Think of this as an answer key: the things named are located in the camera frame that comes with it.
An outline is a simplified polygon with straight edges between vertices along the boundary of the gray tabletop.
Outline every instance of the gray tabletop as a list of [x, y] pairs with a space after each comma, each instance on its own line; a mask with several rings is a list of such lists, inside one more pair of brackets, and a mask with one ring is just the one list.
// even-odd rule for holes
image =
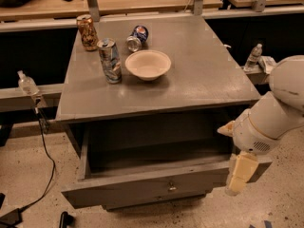
[[[131, 75], [124, 61], [131, 54], [125, 39], [137, 25], [149, 30], [144, 49], [166, 53], [171, 69], [147, 83]], [[200, 16], [99, 22], [99, 38], [110, 37], [122, 60], [123, 80], [109, 84], [98, 51], [83, 49], [78, 33], [70, 58], [56, 121], [113, 119], [137, 114], [221, 105], [259, 99], [255, 87]]]

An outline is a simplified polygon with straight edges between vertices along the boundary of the drawer front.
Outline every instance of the drawer front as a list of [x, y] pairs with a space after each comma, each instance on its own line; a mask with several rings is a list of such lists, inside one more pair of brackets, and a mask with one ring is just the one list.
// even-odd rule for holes
[[[255, 181], [270, 164], [271, 160], [267, 157], [260, 160]], [[84, 180], [65, 187], [63, 195], [74, 208], [102, 205], [104, 209], [114, 209], [204, 195], [214, 187], [224, 186], [227, 175], [228, 161], [222, 161], [158, 172]]]

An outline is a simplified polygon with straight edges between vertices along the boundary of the speckled floor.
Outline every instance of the speckled floor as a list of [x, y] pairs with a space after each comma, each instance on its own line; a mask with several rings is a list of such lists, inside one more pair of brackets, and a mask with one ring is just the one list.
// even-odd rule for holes
[[[163, 228], [304, 227], [304, 128], [289, 132], [270, 153], [273, 164], [237, 197], [217, 188], [204, 199], [185, 199], [106, 212], [101, 206], [73, 209], [60, 190], [76, 181], [78, 157], [65, 132], [52, 123], [45, 136], [56, 172], [47, 195], [23, 213], [17, 227], [52, 228], [68, 211], [75, 217], [71, 227]], [[16, 124], [6, 146], [0, 147], [0, 192], [6, 195], [0, 216], [41, 196], [51, 172], [37, 123]]]

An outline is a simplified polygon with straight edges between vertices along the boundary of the open drawer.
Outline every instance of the open drawer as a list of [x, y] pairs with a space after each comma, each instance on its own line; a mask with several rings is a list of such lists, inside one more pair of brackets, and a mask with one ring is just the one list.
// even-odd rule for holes
[[[63, 195], [75, 208], [104, 209], [205, 195], [224, 186], [232, 140], [217, 133], [223, 108], [88, 123], [80, 175]], [[260, 159], [252, 178], [268, 168]]]

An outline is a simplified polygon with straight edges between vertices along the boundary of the brown can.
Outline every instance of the brown can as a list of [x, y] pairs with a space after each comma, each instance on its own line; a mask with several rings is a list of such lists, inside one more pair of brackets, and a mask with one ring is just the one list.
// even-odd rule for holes
[[82, 43], [85, 50], [97, 49], [98, 37], [92, 16], [84, 14], [77, 17], [77, 27], [82, 37]]

